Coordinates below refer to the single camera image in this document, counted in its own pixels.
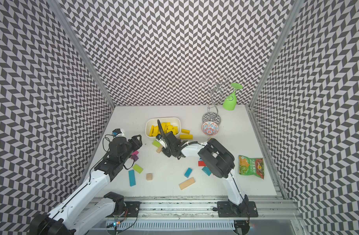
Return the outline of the light green block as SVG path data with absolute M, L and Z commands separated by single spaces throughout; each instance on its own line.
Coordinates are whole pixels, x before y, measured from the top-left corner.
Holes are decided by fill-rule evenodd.
M 158 141 L 156 141 L 156 140 L 154 140 L 152 144 L 153 144 L 155 147 L 157 147 L 157 148 L 161 147 L 160 142 L 158 142 Z
M 143 172 L 143 168 L 141 166 L 139 166 L 138 164 L 135 164 L 133 166 L 133 169 L 138 172 L 139 174 Z

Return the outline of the long teal block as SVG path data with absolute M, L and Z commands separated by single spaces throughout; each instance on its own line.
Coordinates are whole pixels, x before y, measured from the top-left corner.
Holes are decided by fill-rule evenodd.
M 129 177 L 129 185 L 131 187 L 136 185 L 136 178 L 135 178 L 135 171 L 134 170 L 129 170 L 128 171 L 128 177 Z

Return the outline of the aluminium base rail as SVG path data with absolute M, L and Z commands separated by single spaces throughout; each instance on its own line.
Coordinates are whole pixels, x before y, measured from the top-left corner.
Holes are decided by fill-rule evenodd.
M 141 203 L 138 213 L 141 220 L 221 220 L 213 209 L 217 202 L 226 200 L 225 196 L 125 197 L 127 202 Z M 249 201 L 256 204 L 251 212 L 258 213 L 258 217 L 250 216 L 253 220 L 303 218 L 294 200 L 277 196 L 249 196 Z

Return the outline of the long natural wood block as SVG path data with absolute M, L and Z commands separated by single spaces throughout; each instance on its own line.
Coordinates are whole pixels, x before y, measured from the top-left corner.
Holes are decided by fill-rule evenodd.
M 195 179 L 194 179 L 194 177 L 192 177 L 192 178 L 189 178 L 188 180 L 186 180 L 186 181 L 180 183 L 180 184 L 179 184 L 179 188 L 180 188 L 181 190 L 184 190 L 184 189 L 186 189 L 187 187 L 193 185 L 194 183 L 195 183 Z

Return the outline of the green plastic goblet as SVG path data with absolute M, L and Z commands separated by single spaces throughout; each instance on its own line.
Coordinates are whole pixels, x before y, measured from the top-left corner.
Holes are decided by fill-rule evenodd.
M 244 88 L 241 84 L 238 83 L 231 83 L 231 87 L 233 88 L 233 92 L 225 98 L 223 103 L 223 108 L 227 111 L 233 111 L 235 109 L 237 105 L 236 92 Z

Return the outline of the dark purple block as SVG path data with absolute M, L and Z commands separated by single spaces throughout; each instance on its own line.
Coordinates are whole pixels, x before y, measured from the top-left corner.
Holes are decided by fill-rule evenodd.
M 132 155 L 130 158 L 135 162 L 139 159 L 137 155 Z

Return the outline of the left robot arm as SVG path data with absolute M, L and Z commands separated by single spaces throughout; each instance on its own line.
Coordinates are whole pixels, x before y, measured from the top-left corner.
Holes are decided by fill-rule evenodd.
M 109 192 L 88 210 L 84 208 L 124 168 L 125 162 L 141 146 L 140 135 L 127 139 L 117 134 L 109 149 L 97 163 L 90 176 L 66 200 L 47 214 L 38 214 L 31 221 L 30 235 L 85 235 L 99 221 L 108 216 L 137 216 L 140 203 L 129 205 L 120 194 Z

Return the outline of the light green block front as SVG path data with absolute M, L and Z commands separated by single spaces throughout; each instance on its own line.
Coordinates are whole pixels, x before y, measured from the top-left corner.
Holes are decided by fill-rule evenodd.
M 133 166 L 133 169 L 138 172 L 139 174 L 143 172 L 143 168 L 141 166 L 139 166 L 138 164 L 135 164 Z

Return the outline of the small teal block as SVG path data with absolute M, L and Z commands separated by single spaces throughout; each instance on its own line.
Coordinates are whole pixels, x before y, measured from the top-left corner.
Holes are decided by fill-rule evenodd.
M 184 176 L 185 176 L 186 178 L 189 178 L 189 177 L 190 177 L 190 175 L 191 175 L 191 173 L 192 173 L 192 171 L 193 171 L 193 169 L 192 169 L 192 168 L 187 168 L 187 170 L 186 170 L 186 172 L 185 172 Z

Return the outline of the green snack bag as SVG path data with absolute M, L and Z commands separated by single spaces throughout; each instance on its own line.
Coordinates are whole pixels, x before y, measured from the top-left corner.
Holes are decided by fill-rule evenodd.
M 264 179 L 264 159 L 263 158 L 249 158 L 239 155 L 239 174 L 250 176 L 254 175 Z

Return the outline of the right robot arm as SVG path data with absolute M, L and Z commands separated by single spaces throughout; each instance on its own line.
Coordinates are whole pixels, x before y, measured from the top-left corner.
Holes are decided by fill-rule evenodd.
M 223 180 L 228 203 L 235 213 L 241 216 L 244 212 L 250 212 L 249 198 L 235 177 L 235 158 L 220 142 L 214 138 L 203 143 L 181 141 L 173 134 L 159 134 L 155 139 L 163 146 L 162 152 L 167 157 L 200 157 L 210 172 Z

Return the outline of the light green block back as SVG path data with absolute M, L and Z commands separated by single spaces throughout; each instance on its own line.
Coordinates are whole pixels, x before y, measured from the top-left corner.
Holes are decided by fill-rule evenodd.
M 153 144 L 155 147 L 157 147 L 157 148 L 161 147 L 160 142 L 158 142 L 158 141 L 156 141 L 156 140 L 154 140 L 152 144 Z

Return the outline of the long yellow bar block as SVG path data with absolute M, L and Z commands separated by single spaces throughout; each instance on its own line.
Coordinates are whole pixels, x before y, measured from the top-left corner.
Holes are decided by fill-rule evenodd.
M 182 134 L 179 137 L 182 140 L 192 140 L 193 139 L 193 135 L 190 135 L 190 134 Z

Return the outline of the short yellow block back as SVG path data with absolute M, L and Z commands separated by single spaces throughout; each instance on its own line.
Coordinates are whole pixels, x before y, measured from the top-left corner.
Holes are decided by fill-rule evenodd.
M 182 134 L 190 134 L 190 131 L 189 130 L 186 130 L 186 129 L 181 129 L 181 133 Z

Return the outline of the small natural wood cube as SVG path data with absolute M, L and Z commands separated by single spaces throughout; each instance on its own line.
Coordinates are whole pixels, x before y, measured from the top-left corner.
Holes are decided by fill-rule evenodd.
M 146 180 L 151 181 L 152 179 L 153 179 L 153 174 L 152 173 L 147 173 L 146 174 Z

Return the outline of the white plastic tray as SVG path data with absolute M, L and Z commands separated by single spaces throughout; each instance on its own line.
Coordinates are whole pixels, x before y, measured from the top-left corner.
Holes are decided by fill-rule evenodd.
M 146 123 L 146 130 L 145 130 L 145 134 L 147 137 L 154 138 L 156 137 L 157 134 L 159 134 L 158 123 L 157 123 L 158 120 L 160 120 L 162 129 L 165 134 L 168 134 L 169 132 L 173 132 L 176 137 L 179 137 L 179 133 L 181 131 L 181 123 L 179 118 L 177 117 L 168 117 L 168 118 L 159 117 L 159 118 L 152 118 L 148 120 Z M 155 127 L 154 127 L 153 136 L 150 137 L 149 133 L 152 125 L 154 125 Z

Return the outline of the teal wedge block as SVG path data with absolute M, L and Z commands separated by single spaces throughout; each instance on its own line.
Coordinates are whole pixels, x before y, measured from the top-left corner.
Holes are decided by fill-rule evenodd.
M 202 171 L 207 175 L 207 176 L 210 176 L 212 174 L 212 172 L 210 171 L 210 169 L 206 166 L 204 166 L 202 168 Z

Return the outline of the natural wood block back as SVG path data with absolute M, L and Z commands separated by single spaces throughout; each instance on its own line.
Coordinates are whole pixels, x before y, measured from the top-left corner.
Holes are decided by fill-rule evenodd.
M 160 146 L 156 151 L 157 153 L 161 153 L 162 152 L 162 149 L 163 149 L 163 146 Z

